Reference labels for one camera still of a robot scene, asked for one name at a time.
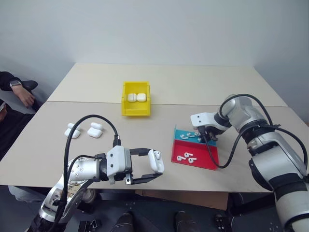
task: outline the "yellow plastic tray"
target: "yellow plastic tray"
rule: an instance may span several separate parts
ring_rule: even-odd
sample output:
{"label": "yellow plastic tray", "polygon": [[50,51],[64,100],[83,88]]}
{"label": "yellow plastic tray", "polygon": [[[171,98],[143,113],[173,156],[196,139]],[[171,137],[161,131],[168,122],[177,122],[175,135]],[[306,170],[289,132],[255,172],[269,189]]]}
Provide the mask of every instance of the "yellow plastic tray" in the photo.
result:
{"label": "yellow plastic tray", "polygon": [[[129,93],[146,93],[145,102],[128,102]],[[145,82],[124,82],[121,98],[121,114],[123,116],[149,116],[150,115],[150,86],[148,81]]]}

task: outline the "chair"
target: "chair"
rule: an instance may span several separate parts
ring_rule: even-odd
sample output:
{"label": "chair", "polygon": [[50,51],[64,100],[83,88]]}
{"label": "chair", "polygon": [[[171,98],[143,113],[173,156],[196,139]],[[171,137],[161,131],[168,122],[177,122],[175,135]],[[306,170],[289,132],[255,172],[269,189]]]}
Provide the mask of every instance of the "chair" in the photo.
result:
{"label": "chair", "polygon": [[[33,94],[31,91],[38,86],[38,83],[36,81],[22,81],[21,82],[23,87],[31,94]],[[39,108],[43,105],[42,102],[38,101],[37,99],[34,100],[34,103],[32,105],[32,109],[37,112]]]}

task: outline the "person's hand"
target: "person's hand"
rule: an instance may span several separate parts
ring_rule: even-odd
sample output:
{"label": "person's hand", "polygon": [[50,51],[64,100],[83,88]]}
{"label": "person's hand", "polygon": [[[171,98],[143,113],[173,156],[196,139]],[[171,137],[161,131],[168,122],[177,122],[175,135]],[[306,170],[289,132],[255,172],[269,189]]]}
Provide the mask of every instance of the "person's hand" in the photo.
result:
{"label": "person's hand", "polygon": [[6,111],[6,104],[4,105],[4,108],[0,111],[0,122],[2,122],[8,112]]}
{"label": "person's hand", "polygon": [[13,93],[22,101],[25,107],[29,108],[34,103],[34,96],[22,85],[12,86]]}

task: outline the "wristwatch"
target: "wristwatch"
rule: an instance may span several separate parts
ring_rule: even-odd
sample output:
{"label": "wristwatch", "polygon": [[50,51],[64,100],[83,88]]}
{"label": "wristwatch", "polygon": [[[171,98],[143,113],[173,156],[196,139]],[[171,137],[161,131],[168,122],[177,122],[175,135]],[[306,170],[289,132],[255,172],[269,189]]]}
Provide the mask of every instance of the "wristwatch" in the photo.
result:
{"label": "wristwatch", "polygon": [[18,86],[21,85],[20,81],[17,80],[13,80],[10,82],[10,87],[12,88],[13,86]]}

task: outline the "red plastic tray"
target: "red plastic tray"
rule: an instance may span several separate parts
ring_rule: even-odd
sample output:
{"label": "red plastic tray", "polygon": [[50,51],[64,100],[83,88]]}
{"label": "red plastic tray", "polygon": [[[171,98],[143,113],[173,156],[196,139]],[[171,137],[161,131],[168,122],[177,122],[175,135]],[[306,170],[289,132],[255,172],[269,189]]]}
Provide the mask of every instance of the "red plastic tray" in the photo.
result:
{"label": "red plastic tray", "polygon": [[[211,145],[209,147],[211,149],[214,160],[219,163],[217,147]],[[186,160],[183,159],[182,161],[178,161],[177,156],[184,157],[185,152],[193,154],[192,157],[197,158],[197,160],[195,160],[193,163],[189,163],[188,158]],[[211,161],[205,144],[186,142],[177,139],[174,140],[171,161],[174,163],[185,164],[198,168],[206,168],[211,170],[217,169],[217,166]]]}

